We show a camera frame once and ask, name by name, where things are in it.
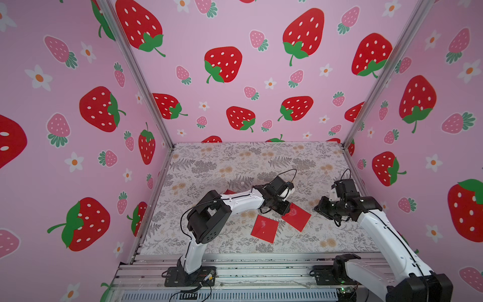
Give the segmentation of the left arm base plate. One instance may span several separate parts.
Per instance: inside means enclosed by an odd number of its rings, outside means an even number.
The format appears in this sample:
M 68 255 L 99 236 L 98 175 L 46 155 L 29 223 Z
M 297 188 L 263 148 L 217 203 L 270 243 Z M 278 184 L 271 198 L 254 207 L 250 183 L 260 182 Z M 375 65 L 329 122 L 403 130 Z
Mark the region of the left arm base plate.
M 169 287 L 190 287 L 190 286 L 214 286 L 216 268 L 214 266 L 201 266 L 194 273 L 187 274 L 183 268 L 171 267 L 164 274 L 164 286 Z

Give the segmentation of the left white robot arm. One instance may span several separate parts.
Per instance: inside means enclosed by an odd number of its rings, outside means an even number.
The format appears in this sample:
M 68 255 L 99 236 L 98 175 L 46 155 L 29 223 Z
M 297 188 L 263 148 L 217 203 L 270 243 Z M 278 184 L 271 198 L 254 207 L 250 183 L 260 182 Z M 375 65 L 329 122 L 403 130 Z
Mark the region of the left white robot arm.
M 187 276 L 200 271 L 207 244 L 220 234 L 231 216 L 260 208 L 268 208 L 279 215 L 289 213 L 288 197 L 293 191 L 292 182 L 276 176 L 271 182 L 252 186 L 242 193 L 221 195 L 215 190 L 206 193 L 197 205 L 182 215 L 187 218 L 184 235 L 190 242 L 178 261 L 179 270 Z

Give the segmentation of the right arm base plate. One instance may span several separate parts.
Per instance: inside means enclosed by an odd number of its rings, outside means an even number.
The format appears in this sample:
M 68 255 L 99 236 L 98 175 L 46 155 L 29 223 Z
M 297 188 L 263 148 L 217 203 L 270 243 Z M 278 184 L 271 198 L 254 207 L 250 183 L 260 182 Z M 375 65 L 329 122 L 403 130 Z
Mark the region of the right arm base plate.
M 313 277 L 318 286 L 338 285 L 358 285 L 356 280 L 351 279 L 345 268 L 339 265 L 314 266 L 309 275 Z

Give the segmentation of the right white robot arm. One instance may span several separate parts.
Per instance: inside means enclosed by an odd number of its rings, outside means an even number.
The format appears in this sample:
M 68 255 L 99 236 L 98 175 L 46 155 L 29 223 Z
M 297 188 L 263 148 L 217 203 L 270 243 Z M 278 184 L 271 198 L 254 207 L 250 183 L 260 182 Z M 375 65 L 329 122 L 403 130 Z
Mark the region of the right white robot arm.
M 445 274 L 437 274 L 425 264 L 391 225 L 382 206 L 372 196 L 361 196 L 353 179 L 332 185 L 314 210 L 340 226 L 355 221 L 377 245 L 394 277 L 385 277 L 356 254 L 337 255 L 333 265 L 316 266 L 316 280 L 332 277 L 344 284 L 354 281 L 382 301 L 450 301 L 454 286 Z

